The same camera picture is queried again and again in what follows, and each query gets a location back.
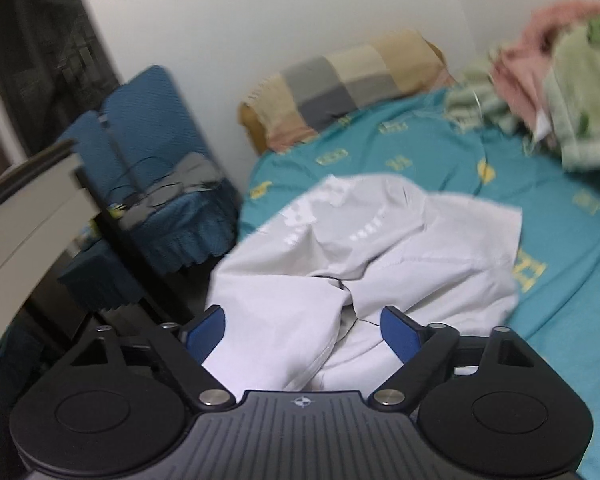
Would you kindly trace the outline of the white t-shirt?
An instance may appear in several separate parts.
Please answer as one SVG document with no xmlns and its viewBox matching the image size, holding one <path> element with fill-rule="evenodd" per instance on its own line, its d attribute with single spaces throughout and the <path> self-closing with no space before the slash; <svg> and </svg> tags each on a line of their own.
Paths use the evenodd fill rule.
<svg viewBox="0 0 600 480">
<path fill-rule="evenodd" d="M 328 177 L 215 268 L 225 333 L 204 362 L 247 390 L 370 393 L 400 366 L 382 339 L 393 306 L 420 325 L 483 336 L 516 308 L 519 208 L 428 193 L 404 177 Z"/>
</svg>

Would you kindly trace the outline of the teal patterned bed sheet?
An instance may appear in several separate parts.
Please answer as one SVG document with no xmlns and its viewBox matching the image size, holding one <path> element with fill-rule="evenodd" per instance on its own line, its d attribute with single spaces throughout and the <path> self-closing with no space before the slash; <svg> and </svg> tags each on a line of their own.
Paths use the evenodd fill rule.
<svg viewBox="0 0 600 480">
<path fill-rule="evenodd" d="M 443 91 L 340 118 L 316 139 L 254 168 L 238 229 L 247 236 L 330 174 L 402 174 L 428 191 L 516 206 L 524 224 L 510 325 L 588 404 L 593 440 L 580 475 L 600 479 L 600 174 L 568 174 L 519 136 L 460 128 Z"/>
</svg>

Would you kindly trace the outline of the grey cloth on chair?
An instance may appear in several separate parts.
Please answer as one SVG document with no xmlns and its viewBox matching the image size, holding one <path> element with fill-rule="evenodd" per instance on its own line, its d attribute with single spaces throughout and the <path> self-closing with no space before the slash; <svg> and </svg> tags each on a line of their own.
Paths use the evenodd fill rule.
<svg viewBox="0 0 600 480">
<path fill-rule="evenodd" d="M 224 179 L 224 174 L 203 154 L 188 153 L 170 174 L 152 184 L 130 208 L 122 214 L 123 229 L 130 230 L 145 222 L 161 208 L 182 195 L 212 190 Z"/>
</svg>

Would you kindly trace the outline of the white desk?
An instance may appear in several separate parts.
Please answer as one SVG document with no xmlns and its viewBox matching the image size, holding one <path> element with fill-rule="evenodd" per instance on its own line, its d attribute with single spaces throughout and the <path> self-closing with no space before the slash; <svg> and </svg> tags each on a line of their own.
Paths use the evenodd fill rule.
<svg viewBox="0 0 600 480">
<path fill-rule="evenodd" d="M 0 338 L 97 212 L 76 180 L 82 160 L 73 145 L 46 148 L 0 179 Z"/>
</svg>

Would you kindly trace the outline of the blue covered chair far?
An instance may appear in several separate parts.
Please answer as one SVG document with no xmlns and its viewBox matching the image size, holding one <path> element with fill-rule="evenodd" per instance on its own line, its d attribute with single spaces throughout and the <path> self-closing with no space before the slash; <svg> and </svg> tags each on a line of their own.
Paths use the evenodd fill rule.
<svg viewBox="0 0 600 480">
<path fill-rule="evenodd" d="M 59 137 L 59 141 L 65 140 L 73 140 L 73 148 L 82 159 L 84 171 L 94 191 L 100 198 L 106 198 L 116 164 L 97 113 L 90 110 L 82 114 Z"/>
</svg>

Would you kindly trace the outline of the blue covered chair near bed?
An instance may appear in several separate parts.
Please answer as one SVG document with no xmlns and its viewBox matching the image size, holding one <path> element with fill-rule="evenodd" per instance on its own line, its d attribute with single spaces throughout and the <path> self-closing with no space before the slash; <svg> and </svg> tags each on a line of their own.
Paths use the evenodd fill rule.
<svg viewBox="0 0 600 480">
<path fill-rule="evenodd" d="M 130 208 L 191 152 L 203 154 L 221 170 L 161 66 L 150 66 L 116 90 L 106 99 L 104 114 L 122 171 L 110 184 L 109 203 Z M 167 274 L 226 254 L 234 245 L 237 213 L 237 192 L 224 174 L 212 190 L 182 195 L 127 231 L 156 271 Z"/>
</svg>

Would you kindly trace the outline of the brown wooden headboard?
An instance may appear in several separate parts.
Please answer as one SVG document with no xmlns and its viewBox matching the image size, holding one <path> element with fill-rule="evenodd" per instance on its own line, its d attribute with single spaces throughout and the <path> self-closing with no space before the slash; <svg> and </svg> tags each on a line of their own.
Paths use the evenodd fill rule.
<svg viewBox="0 0 600 480">
<path fill-rule="evenodd" d="M 238 122 L 245 128 L 252 147 L 258 155 L 263 155 L 268 150 L 266 144 L 266 131 L 260 123 L 256 112 L 246 103 L 238 107 Z"/>
</svg>

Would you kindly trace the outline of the checkered pillow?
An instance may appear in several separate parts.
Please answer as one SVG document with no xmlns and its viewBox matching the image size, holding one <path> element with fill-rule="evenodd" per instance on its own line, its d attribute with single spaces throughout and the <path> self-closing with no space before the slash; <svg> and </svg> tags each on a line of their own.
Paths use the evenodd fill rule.
<svg viewBox="0 0 600 480">
<path fill-rule="evenodd" d="M 291 65 L 262 80 L 242 102 L 265 128 L 268 151 L 283 153 L 358 110 L 453 82 L 443 52 L 405 29 Z"/>
</svg>

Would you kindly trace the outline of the green and pink fleece blanket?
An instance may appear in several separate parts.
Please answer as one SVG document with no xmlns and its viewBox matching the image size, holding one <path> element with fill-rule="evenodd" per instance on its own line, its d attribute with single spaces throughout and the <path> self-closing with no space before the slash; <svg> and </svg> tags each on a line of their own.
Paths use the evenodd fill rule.
<svg viewBox="0 0 600 480">
<path fill-rule="evenodd" d="M 600 171 L 600 3 L 535 11 L 516 41 L 464 69 L 445 111 L 463 129 L 524 133 L 569 172 Z"/>
</svg>

